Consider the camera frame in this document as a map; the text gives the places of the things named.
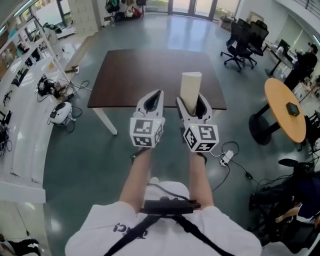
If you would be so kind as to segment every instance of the white table leg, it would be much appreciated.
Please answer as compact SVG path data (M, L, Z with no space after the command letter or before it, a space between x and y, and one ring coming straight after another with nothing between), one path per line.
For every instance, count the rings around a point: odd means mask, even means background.
M117 135L118 131L110 121L110 119L105 114L102 108L93 108L93 111L97 114L97 116L101 119L104 125L110 130L113 135Z
M212 110L212 120L215 120L220 113L221 113L221 110L213 109Z

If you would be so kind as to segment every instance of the desk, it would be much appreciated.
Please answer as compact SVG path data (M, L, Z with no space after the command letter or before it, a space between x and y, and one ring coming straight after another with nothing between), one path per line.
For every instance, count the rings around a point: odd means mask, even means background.
M306 121L303 110L295 95L282 82L275 78L269 78L264 85L267 104L249 119L249 129L255 141L261 145L267 145L271 140L271 134L282 128L285 134L295 143L301 143L306 137ZM290 115L286 104L291 102L297 105L300 114ZM276 122L269 126L262 116L271 109Z
M288 66L289 69L292 69L294 67L294 64L290 60L288 60L283 53L277 51L276 47L269 46L268 44L266 44L266 47L268 47L270 51L273 53L273 55L278 59L277 64L271 71L269 69L265 69L265 73L267 74L268 77L272 78L274 76L274 72L281 62L283 62L286 66Z
M103 108L136 108L143 96L157 89L164 91L163 106L175 108L183 72L201 72L200 92L212 109L227 109L209 55L174 49L108 51L87 107L92 108L112 134L116 135L117 130L104 114Z

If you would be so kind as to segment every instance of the white t-shirt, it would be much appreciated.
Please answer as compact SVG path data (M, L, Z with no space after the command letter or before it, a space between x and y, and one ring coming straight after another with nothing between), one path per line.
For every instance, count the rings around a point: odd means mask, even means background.
M189 197L188 189L178 182L161 182L166 190ZM173 196L149 186L145 199L154 200ZM65 247L66 256L103 256L130 229L140 223L146 214L136 214L125 202L94 205L81 229ZM244 230L212 206L196 210L184 217L195 224L213 243L235 256L260 256L261 244L250 232ZM114 254L115 256L218 256L219 254L192 234L187 233L173 219L160 219L150 226L143 237L137 238Z

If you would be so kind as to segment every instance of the white wooden block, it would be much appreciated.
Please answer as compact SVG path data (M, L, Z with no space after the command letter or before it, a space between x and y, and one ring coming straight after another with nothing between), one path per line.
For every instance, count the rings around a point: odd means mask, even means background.
M182 73L180 97L190 114L195 113L201 79L202 74L200 72Z

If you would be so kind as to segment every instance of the white robot device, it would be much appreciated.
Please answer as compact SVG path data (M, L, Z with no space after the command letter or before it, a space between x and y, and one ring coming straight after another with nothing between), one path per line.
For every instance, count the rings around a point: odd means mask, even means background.
M49 121L58 126L67 126L70 121L76 121L72 118L72 105L69 102L58 104L50 114Z
M180 97L176 98L176 107L185 128L183 137L191 152L211 152L219 143L219 135L218 127L212 124L212 109L206 98L199 93L195 114L188 112Z
M130 137L136 147L154 148L164 132L164 92L155 90L141 98L130 120Z

